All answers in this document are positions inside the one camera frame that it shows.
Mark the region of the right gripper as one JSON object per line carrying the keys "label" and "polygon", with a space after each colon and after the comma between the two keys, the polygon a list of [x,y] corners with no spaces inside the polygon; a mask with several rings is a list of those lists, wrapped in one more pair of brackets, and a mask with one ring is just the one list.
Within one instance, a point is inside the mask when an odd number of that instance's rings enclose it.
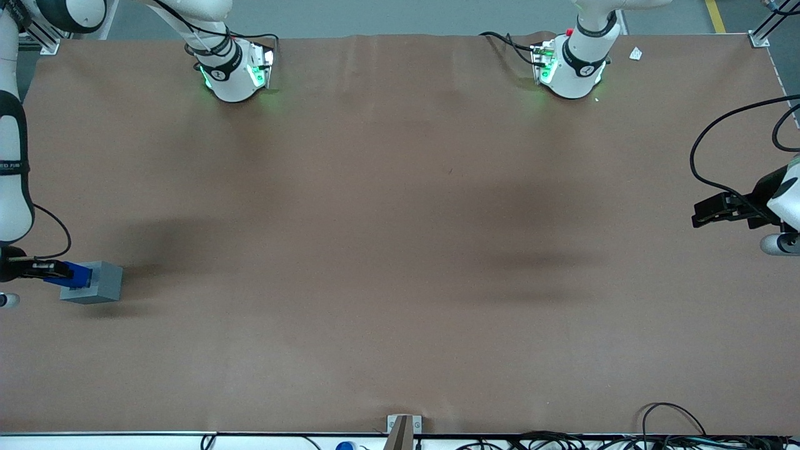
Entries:
{"label": "right gripper", "polygon": [[1,283],[20,278],[26,279],[74,279],[74,268],[68,262],[60,260],[30,259],[25,251],[18,247],[1,248]]}

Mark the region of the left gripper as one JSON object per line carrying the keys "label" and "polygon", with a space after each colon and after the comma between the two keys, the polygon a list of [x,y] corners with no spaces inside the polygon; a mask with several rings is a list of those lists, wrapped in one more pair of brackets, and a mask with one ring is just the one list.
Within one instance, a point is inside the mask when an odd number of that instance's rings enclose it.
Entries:
{"label": "left gripper", "polygon": [[[747,220],[749,229],[767,225],[781,227],[784,222],[799,231],[799,157],[793,157],[788,165],[760,177],[747,197],[760,211]],[[731,192],[720,192],[695,203],[691,223],[692,228],[697,229],[709,223],[747,218],[748,205]]]}

